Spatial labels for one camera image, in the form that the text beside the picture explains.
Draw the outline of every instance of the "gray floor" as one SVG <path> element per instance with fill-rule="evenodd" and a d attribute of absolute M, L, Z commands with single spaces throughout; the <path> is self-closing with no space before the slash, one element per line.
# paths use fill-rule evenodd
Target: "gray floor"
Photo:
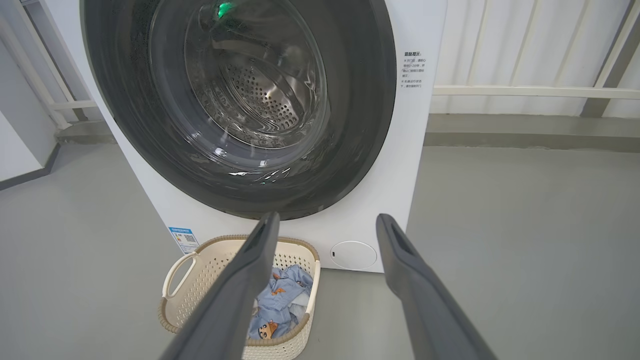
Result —
<path fill-rule="evenodd" d="M 425 148 L 408 234 L 501 359 L 637 359 L 640 155 Z M 178 248 L 117 145 L 0 192 L 3 359 L 154 359 Z M 324 270 L 300 359 L 412 359 L 380 274 Z"/>

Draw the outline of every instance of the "cartoon character print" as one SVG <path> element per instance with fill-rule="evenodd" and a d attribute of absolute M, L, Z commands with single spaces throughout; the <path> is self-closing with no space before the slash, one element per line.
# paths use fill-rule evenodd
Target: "cartoon character print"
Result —
<path fill-rule="evenodd" d="M 273 333 L 276 331 L 276 329 L 278 328 L 278 324 L 270 321 L 266 324 L 264 324 L 263 326 L 260 326 L 260 329 L 258 329 L 258 333 L 260 334 L 260 339 L 271 339 L 271 336 L 273 335 Z"/>
<path fill-rule="evenodd" d="M 276 295 L 278 295 L 279 293 L 286 293 L 286 291 L 284 291 L 284 289 L 283 289 L 283 288 L 277 288 L 277 289 L 276 289 L 276 291 L 272 291 L 272 292 L 271 292 L 271 294 L 272 294 L 273 296 L 276 296 Z"/>

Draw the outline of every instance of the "basket handle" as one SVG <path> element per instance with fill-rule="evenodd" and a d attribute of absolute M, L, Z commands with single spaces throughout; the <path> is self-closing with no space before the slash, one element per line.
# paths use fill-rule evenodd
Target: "basket handle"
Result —
<path fill-rule="evenodd" d="M 196 255 L 198 255 L 197 252 L 195 251 L 190 252 L 189 254 L 182 256 L 180 259 L 178 259 L 178 261 L 175 262 L 175 264 L 173 264 L 173 266 L 171 266 L 171 269 L 169 269 L 169 272 L 166 274 L 166 277 L 164 278 L 164 284 L 162 286 L 162 296 L 165 299 L 169 300 L 170 298 L 175 296 L 178 290 L 180 290 L 180 288 L 182 287 L 182 283 L 184 283 L 184 280 L 191 273 L 191 269 L 193 269 L 193 267 L 196 265 L 196 261 L 197 261 L 197 258 L 195 257 Z M 173 280 L 173 276 L 175 276 L 175 272 L 178 270 L 180 266 L 182 266 L 182 264 L 184 264 L 187 260 L 191 258 L 193 258 L 193 263 L 189 267 L 189 270 L 187 270 L 187 273 L 184 274 L 184 277 L 182 278 L 182 280 L 180 280 L 180 284 L 178 284 L 178 286 L 176 286 L 174 291 L 169 294 L 169 286 L 171 286 L 171 281 Z"/>
<path fill-rule="evenodd" d="M 320 281 L 320 261 L 316 260 L 316 272 L 314 274 L 314 284 L 311 287 L 311 294 L 309 295 L 309 303 L 307 304 L 307 314 L 311 314 L 316 306 L 316 293 L 318 292 L 318 285 Z"/>

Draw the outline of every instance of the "energy label sticker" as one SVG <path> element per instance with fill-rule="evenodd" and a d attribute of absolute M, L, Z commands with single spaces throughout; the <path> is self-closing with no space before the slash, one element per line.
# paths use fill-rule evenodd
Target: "energy label sticker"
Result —
<path fill-rule="evenodd" d="M 182 229 L 180 227 L 170 227 L 169 231 L 171 231 L 171 235 L 173 235 L 173 238 L 178 243 L 178 246 L 180 247 L 180 249 L 182 249 L 182 252 L 185 254 L 189 254 L 190 252 L 193 252 L 195 249 L 197 249 L 200 246 L 200 243 L 198 243 L 198 240 L 196 240 L 196 237 L 193 236 L 191 229 Z"/>

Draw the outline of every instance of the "warning label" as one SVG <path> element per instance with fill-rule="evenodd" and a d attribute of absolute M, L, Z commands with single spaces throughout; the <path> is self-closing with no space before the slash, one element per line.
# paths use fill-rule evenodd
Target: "warning label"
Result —
<path fill-rule="evenodd" d="M 169 231 L 171 231 L 171 235 L 173 235 L 175 242 L 178 243 L 178 246 L 180 247 L 180 249 L 182 249 L 182 252 L 185 254 L 189 254 L 190 252 L 193 252 L 195 249 L 197 249 L 200 246 L 200 243 L 198 243 L 198 240 L 196 240 L 196 237 L 193 236 L 191 229 L 183 229 L 180 227 L 170 227 Z"/>
<path fill-rule="evenodd" d="M 403 62 L 400 65 L 400 88 L 422 88 L 422 80 L 425 79 L 426 62 L 427 59 L 420 51 L 405 52 Z"/>

